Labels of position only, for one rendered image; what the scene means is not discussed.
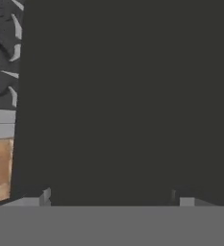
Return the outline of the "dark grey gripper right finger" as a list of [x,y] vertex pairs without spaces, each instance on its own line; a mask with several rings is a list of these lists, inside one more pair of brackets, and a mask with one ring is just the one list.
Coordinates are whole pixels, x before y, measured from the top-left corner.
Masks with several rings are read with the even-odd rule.
[[216,207],[216,204],[198,197],[182,196],[176,189],[171,190],[170,205],[178,207]]

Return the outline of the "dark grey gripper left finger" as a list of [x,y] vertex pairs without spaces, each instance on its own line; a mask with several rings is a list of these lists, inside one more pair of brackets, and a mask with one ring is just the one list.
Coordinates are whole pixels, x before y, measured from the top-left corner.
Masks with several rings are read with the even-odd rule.
[[22,198],[6,203],[9,207],[49,207],[51,205],[51,188],[31,191]]

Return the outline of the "dark grey cabinet side panel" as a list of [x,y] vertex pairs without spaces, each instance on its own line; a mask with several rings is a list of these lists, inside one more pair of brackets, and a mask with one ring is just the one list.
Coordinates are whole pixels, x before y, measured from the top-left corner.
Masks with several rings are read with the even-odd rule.
[[12,188],[68,206],[224,206],[224,0],[26,0]]

